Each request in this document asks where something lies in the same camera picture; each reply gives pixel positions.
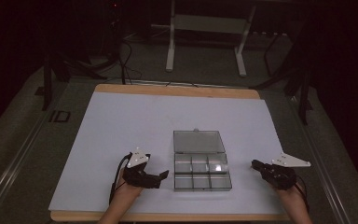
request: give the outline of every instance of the table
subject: table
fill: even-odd
[[[175,0],[171,0],[170,45],[168,48],[166,71],[171,72],[173,70],[173,60],[175,54],[174,32],[179,29],[241,35],[241,41],[238,46],[235,47],[234,52],[239,74],[242,77],[246,77],[242,50],[249,34],[254,14],[255,6],[252,6],[251,12],[246,20],[176,14]]]
[[[175,108],[174,111],[169,110],[170,102]],[[241,107],[236,108],[238,103],[243,106],[242,111],[236,110]],[[183,104],[192,106],[190,109],[177,107]],[[263,109],[253,113],[252,110],[258,107]],[[173,116],[177,110],[181,109],[188,113],[194,113],[194,115],[198,112],[205,114],[196,118],[186,117],[186,120],[190,119],[190,122],[182,122],[179,116]],[[219,113],[207,112],[210,109],[218,109]],[[160,116],[164,114],[164,110],[170,112],[164,116],[172,115],[173,117],[167,118],[169,122],[161,122],[161,125],[156,124],[156,120],[164,119]],[[153,113],[145,117],[133,116],[140,115],[138,113],[140,111]],[[130,113],[128,118],[134,120],[123,118],[122,113]],[[222,115],[225,116],[225,119],[214,123],[210,122],[215,116]],[[173,150],[172,139],[170,139],[172,134],[165,132],[165,126],[183,129],[188,123],[194,125],[194,122],[198,123],[201,130],[220,127],[219,132],[225,144],[232,176],[233,189],[231,191],[173,192]],[[233,132],[235,130],[232,129],[232,126],[238,124],[240,130],[244,122],[247,122],[251,132],[246,134]],[[136,138],[130,139],[129,134],[137,135]],[[249,141],[249,146],[254,147],[249,149],[243,144],[240,147],[236,146],[235,143],[243,140]],[[261,179],[258,172],[250,168],[251,159],[267,161],[282,151],[267,106],[263,100],[259,99],[256,91],[107,84],[97,86],[91,97],[88,110],[49,207],[52,219],[56,221],[98,220],[107,208],[110,186],[118,162],[128,154],[131,147],[139,146],[139,144],[142,144],[141,148],[145,153],[152,155],[146,166],[146,171],[149,169],[148,173],[157,174],[165,171],[168,167],[171,174],[162,181],[160,189],[144,190],[142,196],[122,218],[122,221],[288,219],[273,190]],[[194,211],[186,210],[188,207],[192,208],[192,204],[199,208],[195,208]]]

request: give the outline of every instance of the clear plastic box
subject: clear plastic box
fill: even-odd
[[[218,131],[174,131],[173,144],[175,191],[232,189]]]

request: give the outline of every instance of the metal frame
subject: metal frame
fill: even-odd
[[[175,30],[193,30],[241,35],[241,42],[234,48],[234,52],[239,74],[241,77],[246,77],[247,74],[242,58],[242,51],[246,38],[249,34],[254,15],[255,6],[252,6],[247,20],[175,14],[175,0],[171,0],[170,45],[168,47],[168,57],[165,68],[166,71],[173,71],[173,60],[175,56]]]

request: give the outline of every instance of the tripod leg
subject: tripod leg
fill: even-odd
[[[308,104],[308,92],[310,87],[310,71],[306,71],[303,79],[303,84],[301,87],[301,96],[300,96],[300,106],[298,109],[298,115],[305,125],[307,125],[307,104]]]
[[[280,35],[275,35],[274,38],[272,39],[271,43],[268,45],[266,51],[264,51],[264,55],[263,55],[263,58],[264,58],[264,63],[266,64],[266,67],[267,67],[267,72],[268,72],[268,75],[271,77],[271,72],[270,72],[270,69],[269,69],[269,61],[267,60],[267,52],[269,52],[269,50],[271,49],[272,45],[275,43],[275,41],[278,39]]]
[[[43,88],[43,96],[44,96],[44,103],[42,110],[47,110],[48,106],[51,102],[51,67],[50,67],[50,58],[48,53],[45,54],[45,62],[43,68],[43,81],[44,81],[44,88]]]
[[[297,68],[293,68],[293,69],[289,70],[288,72],[277,74],[276,76],[273,76],[272,78],[270,78],[269,80],[267,80],[261,84],[258,84],[255,86],[250,86],[249,89],[250,90],[263,90],[264,88],[266,88],[278,81],[281,81],[282,79],[284,79],[286,77],[290,77],[292,74],[296,73],[297,71],[298,71]]]

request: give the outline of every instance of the cable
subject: cable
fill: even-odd
[[[301,194],[303,200],[304,200],[304,204],[307,207],[307,211],[310,211],[310,205],[308,204],[308,193],[307,193],[307,186],[305,185],[305,182],[303,180],[303,178],[301,178],[301,176],[297,175],[297,177],[301,180],[301,182],[304,185],[304,191],[300,188],[300,186],[298,184],[295,184],[296,189],[298,190],[298,192]]]
[[[115,191],[116,191],[117,189],[119,189],[121,186],[123,186],[125,183],[126,183],[125,181],[124,181],[123,183],[121,183],[121,184],[115,189]]]
[[[123,184],[121,184],[120,186],[118,186],[118,188],[116,188],[116,183],[117,183],[117,181],[118,181],[118,175],[120,174],[121,166],[123,165],[123,162],[124,162],[125,160],[129,160],[129,159],[131,158],[131,156],[132,156],[132,153],[130,153],[130,154],[128,154],[127,156],[125,156],[125,157],[121,160],[120,164],[118,165],[118,168],[117,168],[117,171],[116,171],[116,176],[115,176],[115,181],[113,182],[112,188],[110,189],[109,204],[110,204],[110,202],[112,202],[112,199],[113,199],[113,196],[115,195],[116,189],[120,188],[120,187],[125,183],[125,182],[124,182]]]

